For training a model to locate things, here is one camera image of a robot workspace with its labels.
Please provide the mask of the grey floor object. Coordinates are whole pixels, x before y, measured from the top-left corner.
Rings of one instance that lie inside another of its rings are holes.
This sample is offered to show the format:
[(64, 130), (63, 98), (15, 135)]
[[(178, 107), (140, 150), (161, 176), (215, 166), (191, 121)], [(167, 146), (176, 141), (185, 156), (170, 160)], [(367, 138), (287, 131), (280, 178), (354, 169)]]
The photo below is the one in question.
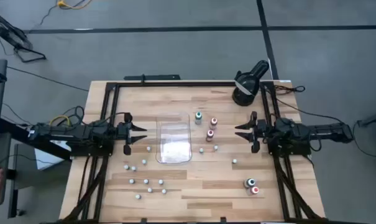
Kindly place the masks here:
[(367, 126), (369, 126), (371, 124), (375, 124), (375, 123), (376, 123), (376, 113), (369, 116), (368, 118), (357, 121), (357, 124), (361, 128), (366, 128)]

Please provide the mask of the clear plastic storage bin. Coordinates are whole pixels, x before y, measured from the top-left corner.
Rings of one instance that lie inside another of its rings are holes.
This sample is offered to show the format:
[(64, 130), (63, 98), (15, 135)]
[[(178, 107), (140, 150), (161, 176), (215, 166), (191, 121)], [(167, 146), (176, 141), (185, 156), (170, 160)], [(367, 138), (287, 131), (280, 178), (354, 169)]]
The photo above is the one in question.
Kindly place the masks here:
[(177, 165), (191, 160), (190, 116), (187, 113), (164, 113), (156, 117), (156, 160)]

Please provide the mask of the black folded stand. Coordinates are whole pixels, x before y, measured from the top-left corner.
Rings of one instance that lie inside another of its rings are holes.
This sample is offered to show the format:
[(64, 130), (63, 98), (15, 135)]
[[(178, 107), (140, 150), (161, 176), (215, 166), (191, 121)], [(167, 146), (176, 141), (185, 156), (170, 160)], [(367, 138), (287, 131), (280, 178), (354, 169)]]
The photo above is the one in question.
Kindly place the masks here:
[[(46, 56), (33, 50), (32, 43), (28, 40), (24, 31), (11, 25), (7, 20), (0, 16), (0, 37), (8, 42), (14, 48), (14, 54), (23, 63), (30, 63), (38, 60), (46, 60)], [(39, 55), (37, 58), (24, 59), (19, 52), (32, 53)]]

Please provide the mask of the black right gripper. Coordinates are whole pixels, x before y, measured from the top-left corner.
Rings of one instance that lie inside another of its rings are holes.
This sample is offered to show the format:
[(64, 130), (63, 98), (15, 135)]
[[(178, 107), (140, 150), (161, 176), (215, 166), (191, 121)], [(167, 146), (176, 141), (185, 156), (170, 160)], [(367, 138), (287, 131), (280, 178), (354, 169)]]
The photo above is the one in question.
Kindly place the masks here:
[(267, 122), (265, 119), (257, 119), (257, 113), (255, 111), (251, 114), (251, 121), (241, 124), (235, 127), (236, 129), (249, 130), (252, 128), (252, 133), (236, 132), (236, 135), (244, 138), (245, 140), (252, 142), (252, 153), (258, 153), (260, 150), (260, 143), (258, 138), (266, 138), (266, 132), (268, 131)]

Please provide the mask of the black flat mounting bar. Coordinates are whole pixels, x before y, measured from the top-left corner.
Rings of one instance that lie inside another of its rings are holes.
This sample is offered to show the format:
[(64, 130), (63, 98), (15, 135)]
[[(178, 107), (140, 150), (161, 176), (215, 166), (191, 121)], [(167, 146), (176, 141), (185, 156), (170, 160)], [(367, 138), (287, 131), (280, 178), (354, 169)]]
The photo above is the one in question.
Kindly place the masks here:
[(181, 80), (181, 77), (178, 74), (171, 74), (171, 75), (136, 75), (136, 76), (125, 76), (125, 81), (158, 81), (158, 80)]

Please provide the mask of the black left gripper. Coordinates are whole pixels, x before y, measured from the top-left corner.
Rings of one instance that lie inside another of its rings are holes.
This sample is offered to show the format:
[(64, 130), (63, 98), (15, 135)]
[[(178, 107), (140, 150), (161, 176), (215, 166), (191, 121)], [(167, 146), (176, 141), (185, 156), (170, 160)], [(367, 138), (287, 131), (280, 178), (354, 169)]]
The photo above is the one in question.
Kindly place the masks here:
[(124, 140), (125, 145), (123, 147), (123, 152), (125, 155), (131, 155), (131, 143), (135, 143), (147, 136), (132, 136), (130, 134), (130, 130), (132, 131), (147, 131), (144, 128), (140, 128), (132, 123), (132, 115), (130, 113), (124, 113), (124, 121), (120, 122), (117, 125), (117, 139)]

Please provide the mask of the black desk lamp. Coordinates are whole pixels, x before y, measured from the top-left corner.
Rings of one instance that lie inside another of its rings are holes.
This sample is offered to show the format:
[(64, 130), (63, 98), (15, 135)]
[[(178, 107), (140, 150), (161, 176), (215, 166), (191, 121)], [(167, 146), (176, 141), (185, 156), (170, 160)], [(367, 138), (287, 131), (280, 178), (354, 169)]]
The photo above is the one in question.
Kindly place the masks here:
[(260, 60), (249, 72), (236, 73), (234, 78), (235, 89), (232, 92), (232, 99), (239, 106), (249, 106), (254, 102), (255, 96), (260, 87), (260, 79), (269, 70), (269, 63)]

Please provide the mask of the black side desk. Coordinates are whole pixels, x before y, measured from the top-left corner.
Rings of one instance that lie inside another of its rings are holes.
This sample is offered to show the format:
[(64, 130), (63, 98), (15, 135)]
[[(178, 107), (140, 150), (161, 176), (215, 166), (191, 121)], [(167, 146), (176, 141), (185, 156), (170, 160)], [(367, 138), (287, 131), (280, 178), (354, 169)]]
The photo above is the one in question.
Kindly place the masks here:
[(16, 166), (17, 157), (19, 156), (18, 154), (10, 154), (9, 148), (13, 139), (24, 143), (26, 146), (34, 147), (60, 159), (64, 159), (66, 161), (70, 160), (70, 151), (67, 151), (66, 149), (48, 140), (34, 143), (29, 139), (29, 134), (30, 132), (26, 129), (18, 127), (16, 124), (10, 123), (4, 119), (0, 119), (0, 169), (4, 171), (0, 186), (0, 205), (4, 203), (6, 181), (10, 180), (11, 189), (8, 203), (9, 218), (14, 218), (24, 213), (22, 210), (17, 209), (17, 199), (19, 193), (19, 190), (15, 187), (17, 179), (17, 169), (9, 168), (9, 160), (12, 159), (12, 164)]

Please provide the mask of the white sheet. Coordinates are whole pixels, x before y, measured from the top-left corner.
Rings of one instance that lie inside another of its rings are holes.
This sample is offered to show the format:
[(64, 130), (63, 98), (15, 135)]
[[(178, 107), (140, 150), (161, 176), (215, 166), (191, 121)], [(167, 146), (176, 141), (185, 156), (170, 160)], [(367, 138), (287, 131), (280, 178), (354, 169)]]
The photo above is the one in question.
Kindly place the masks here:
[[(71, 151), (70, 146), (67, 146), (66, 141), (56, 141), (51, 140), (50, 142), (68, 150)], [(45, 170), (48, 169), (51, 166), (57, 165), (61, 162), (63, 162), (63, 159), (53, 156), (47, 152), (43, 152), (39, 149), (34, 149), (35, 152), (35, 159), (36, 159), (36, 165), (38, 170)]]

